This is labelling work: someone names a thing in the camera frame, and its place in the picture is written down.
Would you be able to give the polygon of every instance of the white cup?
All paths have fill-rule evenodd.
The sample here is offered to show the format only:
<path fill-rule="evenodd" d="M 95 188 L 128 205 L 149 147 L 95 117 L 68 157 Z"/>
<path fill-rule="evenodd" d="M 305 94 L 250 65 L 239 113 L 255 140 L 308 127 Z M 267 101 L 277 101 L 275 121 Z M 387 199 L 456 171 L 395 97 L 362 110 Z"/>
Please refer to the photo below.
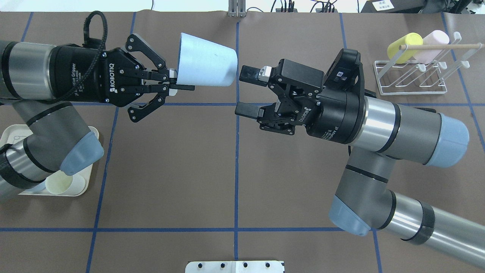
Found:
<path fill-rule="evenodd" d="M 50 194 L 58 195 L 78 195 L 86 186 L 85 179 L 80 174 L 72 176 L 66 175 L 62 171 L 57 171 L 45 180 L 46 190 Z"/>
<path fill-rule="evenodd" d="M 234 49 L 180 34 L 177 84 L 229 86 L 236 77 L 237 67 Z"/>

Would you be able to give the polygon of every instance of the robotic arm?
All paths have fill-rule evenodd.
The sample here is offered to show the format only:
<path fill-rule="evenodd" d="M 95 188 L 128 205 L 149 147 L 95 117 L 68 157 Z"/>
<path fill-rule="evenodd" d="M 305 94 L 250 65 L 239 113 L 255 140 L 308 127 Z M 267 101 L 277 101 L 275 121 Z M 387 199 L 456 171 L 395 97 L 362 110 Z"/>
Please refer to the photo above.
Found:
<path fill-rule="evenodd" d="M 103 22 L 101 40 L 89 36 L 95 15 Z M 139 122 L 178 89 L 194 90 L 193 85 L 178 85 L 177 71 L 168 69 L 139 35 L 128 36 L 124 49 L 109 51 L 106 38 L 106 18 L 96 11 L 84 23 L 82 47 L 0 41 L 0 105 L 11 103 L 33 132 L 0 149 L 0 202 L 58 170 L 73 175 L 103 156 L 101 144 L 70 102 L 127 106 L 130 120 Z M 157 69 L 146 69 L 130 54 L 135 51 Z M 155 84 L 147 85 L 147 80 Z M 132 103 L 146 93 L 155 93 L 149 103 Z"/>
<path fill-rule="evenodd" d="M 262 130 L 307 134 L 353 146 L 329 213 L 352 234 L 371 228 L 426 244 L 485 269 L 485 227 L 386 189 L 396 159 L 450 167 L 465 154 L 469 134 L 459 120 L 379 100 L 364 89 L 360 54 L 342 49 L 323 71 L 282 59 L 275 68 L 243 66 L 240 80 L 268 86 L 278 100 L 239 102 L 236 115 Z"/>

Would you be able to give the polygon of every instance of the wooden stick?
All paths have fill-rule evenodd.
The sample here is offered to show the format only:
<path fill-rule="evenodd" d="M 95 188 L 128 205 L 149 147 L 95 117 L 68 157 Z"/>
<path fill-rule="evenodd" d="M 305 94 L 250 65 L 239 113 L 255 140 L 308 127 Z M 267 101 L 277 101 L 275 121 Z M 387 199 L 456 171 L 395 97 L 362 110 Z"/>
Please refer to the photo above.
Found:
<path fill-rule="evenodd" d="M 400 45 L 399 50 L 439 50 L 439 49 L 481 49 L 483 44 L 456 44 L 456 45 Z"/>

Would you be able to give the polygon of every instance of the black cable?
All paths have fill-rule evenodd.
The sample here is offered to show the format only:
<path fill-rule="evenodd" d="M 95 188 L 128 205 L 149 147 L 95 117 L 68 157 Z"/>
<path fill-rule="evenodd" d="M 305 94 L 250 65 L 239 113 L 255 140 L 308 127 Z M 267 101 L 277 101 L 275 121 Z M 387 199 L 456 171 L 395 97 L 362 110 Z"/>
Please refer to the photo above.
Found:
<path fill-rule="evenodd" d="M 257 8 L 257 7 L 250 7 L 250 8 L 247 8 L 247 10 L 246 10 L 246 11 L 248 11 L 248 10 L 250 10 L 250 9 L 257 9 L 257 10 L 259 10 L 259 11 L 261 11 L 261 12 L 264 12 L 264 11 L 260 10 L 259 8 Z"/>
<path fill-rule="evenodd" d="M 105 48 L 106 39 L 108 38 L 108 22 L 106 21 L 106 17 L 100 11 L 93 11 L 88 15 L 88 17 L 84 21 L 83 30 L 84 30 L 84 42 L 85 42 L 85 44 L 87 44 L 86 34 L 87 34 L 87 37 L 89 38 L 89 24 L 91 23 L 91 19 L 95 15 L 99 15 L 101 17 L 101 21 L 103 22 L 103 37 L 101 39 L 101 44 L 97 48 L 96 55 L 94 56 L 93 60 L 91 61 L 91 64 L 89 65 L 85 74 L 76 82 L 76 84 L 67 93 L 65 93 L 64 95 L 62 95 L 62 96 L 60 96 L 60 97 L 58 97 L 54 100 L 44 101 L 44 102 L 47 102 L 48 104 L 53 104 L 53 103 L 56 103 L 56 102 L 66 100 L 67 98 L 72 96 L 72 94 L 74 94 L 74 92 L 76 92 L 78 87 L 80 85 L 82 85 L 86 81 L 86 79 L 91 75 L 91 72 L 93 72 L 94 67 L 97 65 L 97 63 L 99 61 L 99 57 L 101 56 L 101 52 Z"/>
<path fill-rule="evenodd" d="M 276 4 L 276 0 L 273 2 L 273 5 L 271 6 L 270 12 L 273 12 L 273 8 L 275 7 L 275 4 Z"/>
<path fill-rule="evenodd" d="M 313 7 L 311 7 L 310 12 L 312 12 L 312 11 L 313 11 L 313 8 L 315 8 L 315 6 L 316 6 L 318 3 L 322 3 L 322 10 L 323 10 L 323 6 L 325 5 L 325 3 L 323 3 L 322 1 L 316 1 L 316 2 L 313 4 Z"/>

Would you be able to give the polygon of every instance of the light blue joint cap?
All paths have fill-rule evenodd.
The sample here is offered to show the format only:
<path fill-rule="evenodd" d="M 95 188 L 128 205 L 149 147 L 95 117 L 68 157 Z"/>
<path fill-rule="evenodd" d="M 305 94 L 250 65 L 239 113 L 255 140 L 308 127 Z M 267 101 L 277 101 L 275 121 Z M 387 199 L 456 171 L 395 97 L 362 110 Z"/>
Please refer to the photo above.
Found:
<path fill-rule="evenodd" d="M 463 122 L 441 115 L 441 130 L 431 159 L 426 166 L 448 168 L 465 155 L 470 141 L 468 129 Z"/>
<path fill-rule="evenodd" d="M 93 132 L 87 133 L 79 140 L 64 158 L 61 171 L 74 175 L 89 165 L 95 163 L 104 155 L 103 146 Z"/>
<path fill-rule="evenodd" d="M 371 227 L 334 195 L 328 216 L 333 224 L 354 235 L 366 236 Z"/>

